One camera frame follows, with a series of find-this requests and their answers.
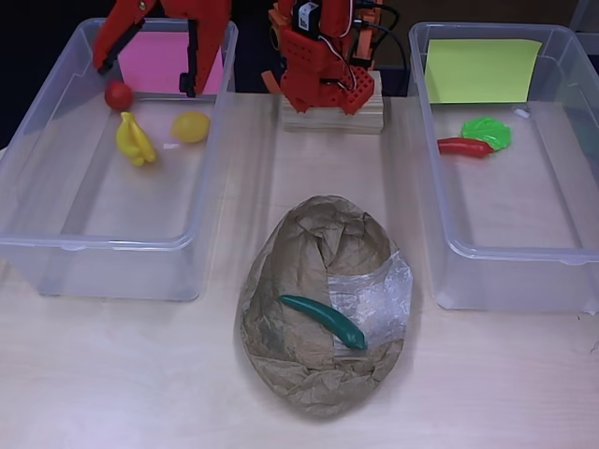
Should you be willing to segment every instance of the pink paper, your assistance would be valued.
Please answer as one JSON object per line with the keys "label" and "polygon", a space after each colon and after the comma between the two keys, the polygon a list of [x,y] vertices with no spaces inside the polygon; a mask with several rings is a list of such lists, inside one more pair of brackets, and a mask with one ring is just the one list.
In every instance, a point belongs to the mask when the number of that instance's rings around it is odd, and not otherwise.
{"label": "pink paper", "polygon": [[[187,33],[137,33],[119,54],[124,83],[135,92],[179,94],[179,76],[189,71],[188,44]],[[223,58],[219,50],[204,94],[217,94],[222,81]]]}

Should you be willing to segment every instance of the red ball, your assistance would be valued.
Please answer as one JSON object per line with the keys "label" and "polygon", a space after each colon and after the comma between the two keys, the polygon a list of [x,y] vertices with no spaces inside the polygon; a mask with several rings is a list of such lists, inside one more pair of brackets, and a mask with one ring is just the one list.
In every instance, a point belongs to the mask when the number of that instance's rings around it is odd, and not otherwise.
{"label": "red ball", "polygon": [[133,91],[124,82],[113,80],[104,93],[106,104],[118,111],[131,108],[133,104]]}

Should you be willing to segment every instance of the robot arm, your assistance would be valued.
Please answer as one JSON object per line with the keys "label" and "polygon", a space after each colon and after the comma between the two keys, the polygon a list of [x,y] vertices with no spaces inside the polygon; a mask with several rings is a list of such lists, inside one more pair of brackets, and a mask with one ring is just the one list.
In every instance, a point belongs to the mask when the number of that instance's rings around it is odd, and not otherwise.
{"label": "robot arm", "polygon": [[270,11],[287,62],[281,91],[298,112],[339,107],[355,114],[373,95],[373,78],[348,63],[354,15],[354,0],[279,0]]}
{"label": "robot arm", "polygon": [[[94,66],[100,74],[112,68],[156,3],[157,0],[117,0],[94,44]],[[189,71],[181,74],[179,89],[187,96],[201,94],[225,36],[231,0],[163,0],[162,5],[168,16],[188,20]]]}

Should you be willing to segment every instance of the red chili pepper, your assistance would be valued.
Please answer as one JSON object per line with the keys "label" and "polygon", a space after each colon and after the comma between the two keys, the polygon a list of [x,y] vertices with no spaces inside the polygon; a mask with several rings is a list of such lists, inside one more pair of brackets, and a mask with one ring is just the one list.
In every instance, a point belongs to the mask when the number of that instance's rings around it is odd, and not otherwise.
{"label": "red chili pepper", "polygon": [[437,143],[441,154],[485,157],[494,152],[487,142],[475,138],[441,138]]}

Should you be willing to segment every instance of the wooden block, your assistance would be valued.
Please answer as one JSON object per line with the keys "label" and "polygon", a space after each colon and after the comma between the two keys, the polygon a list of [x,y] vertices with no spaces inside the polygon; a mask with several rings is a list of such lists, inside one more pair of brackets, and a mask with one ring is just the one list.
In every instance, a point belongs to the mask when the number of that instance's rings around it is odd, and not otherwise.
{"label": "wooden block", "polygon": [[281,95],[279,120],[285,131],[337,131],[347,134],[381,134],[383,120],[383,94],[379,72],[370,72],[374,79],[374,94],[355,115],[345,115],[341,108],[310,108],[297,112]]}

